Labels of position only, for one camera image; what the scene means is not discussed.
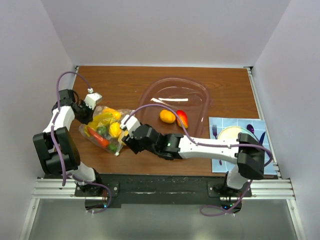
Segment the clear zip top bag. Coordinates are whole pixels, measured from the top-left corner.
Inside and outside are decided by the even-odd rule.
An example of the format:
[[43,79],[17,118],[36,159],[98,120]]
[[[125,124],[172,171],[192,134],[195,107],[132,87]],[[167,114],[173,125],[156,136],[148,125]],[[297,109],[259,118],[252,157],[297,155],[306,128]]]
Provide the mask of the clear zip top bag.
[[[94,110],[93,117],[103,113],[103,109],[105,109],[105,108],[110,108],[110,107],[102,106],[102,105],[97,106],[96,109]],[[121,120],[126,115],[129,115],[130,113],[132,113],[131,109],[116,109],[116,110],[121,113],[121,119],[115,120],[115,122],[119,122],[119,123],[121,123]],[[93,138],[93,136],[90,135],[90,133],[88,132],[88,124],[81,124],[80,127],[78,128],[78,130],[82,134],[83,137],[85,137],[87,140],[91,141],[92,143],[94,143],[98,147],[104,149],[105,151],[109,152],[110,154],[113,154],[115,156],[119,156],[122,148],[125,146],[125,144],[122,142],[122,137],[127,135],[128,132],[126,130],[122,130],[122,133],[120,134],[120,136],[118,138],[112,138],[109,135],[109,126],[110,125],[108,125],[108,126],[102,125],[102,126],[99,126],[97,129],[93,129],[100,136],[102,136],[103,138],[105,138],[109,141],[109,145],[105,148],[102,148],[98,144],[98,142]]]

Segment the red fake mango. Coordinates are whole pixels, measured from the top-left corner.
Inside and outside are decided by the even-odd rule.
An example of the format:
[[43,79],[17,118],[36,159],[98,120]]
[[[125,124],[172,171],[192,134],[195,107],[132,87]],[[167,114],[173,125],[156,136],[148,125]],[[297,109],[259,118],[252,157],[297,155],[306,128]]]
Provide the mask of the red fake mango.
[[178,126],[187,129],[189,127],[187,114],[183,110],[177,110],[176,114],[178,116],[176,119]]

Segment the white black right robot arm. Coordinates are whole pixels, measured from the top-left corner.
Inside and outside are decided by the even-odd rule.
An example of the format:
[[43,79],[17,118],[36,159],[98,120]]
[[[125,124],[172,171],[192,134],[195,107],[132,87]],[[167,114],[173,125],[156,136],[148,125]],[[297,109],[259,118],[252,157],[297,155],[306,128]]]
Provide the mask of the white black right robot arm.
[[121,123],[120,128],[128,132],[122,141],[135,154],[148,151],[165,160],[208,158],[233,164],[222,185],[227,196],[235,196],[247,181],[264,177],[265,151],[249,134],[240,132],[234,139],[204,139],[161,134],[140,122]]

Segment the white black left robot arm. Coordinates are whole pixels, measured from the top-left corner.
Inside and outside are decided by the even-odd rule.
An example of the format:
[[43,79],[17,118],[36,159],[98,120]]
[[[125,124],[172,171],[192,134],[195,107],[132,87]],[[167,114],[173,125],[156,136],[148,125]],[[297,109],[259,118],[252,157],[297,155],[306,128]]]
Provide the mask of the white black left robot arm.
[[34,135],[32,140],[46,175],[71,178],[84,194],[99,196],[104,190],[102,179],[95,169],[81,161],[69,132],[73,120],[82,124],[88,124],[93,120],[94,110],[102,96],[93,92],[91,88],[88,91],[82,100],[72,89],[59,90],[48,126],[41,133]]

